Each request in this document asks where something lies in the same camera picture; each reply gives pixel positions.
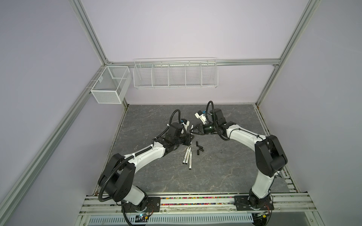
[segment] dark gray work surface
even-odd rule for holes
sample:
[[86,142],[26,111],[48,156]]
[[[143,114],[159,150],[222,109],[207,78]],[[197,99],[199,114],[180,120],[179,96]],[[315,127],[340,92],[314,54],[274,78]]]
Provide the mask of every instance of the dark gray work surface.
[[[167,126],[175,109],[191,124],[201,123],[195,117],[206,105],[130,105],[113,154],[130,154],[151,144],[152,138]],[[233,121],[252,132],[264,134],[252,105],[215,105],[227,121]],[[196,141],[204,152],[196,154]],[[192,170],[182,164],[187,146],[157,159],[140,169],[133,184],[145,192],[242,192],[248,193],[258,168],[250,148],[235,141],[223,141],[218,135],[195,135],[191,145]],[[283,178],[277,178],[271,192],[289,192]]]

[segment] white mesh basket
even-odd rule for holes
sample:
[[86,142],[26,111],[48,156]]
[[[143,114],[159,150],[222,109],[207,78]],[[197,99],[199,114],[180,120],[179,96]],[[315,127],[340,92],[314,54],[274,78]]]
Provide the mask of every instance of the white mesh basket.
[[131,80],[127,66],[106,66],[90,91],[98,103],[122,103]]
[[219,79],[216,59],[195,60],[195,58],[174,62],[135,60],[133,78],[137,89],[215,88]]

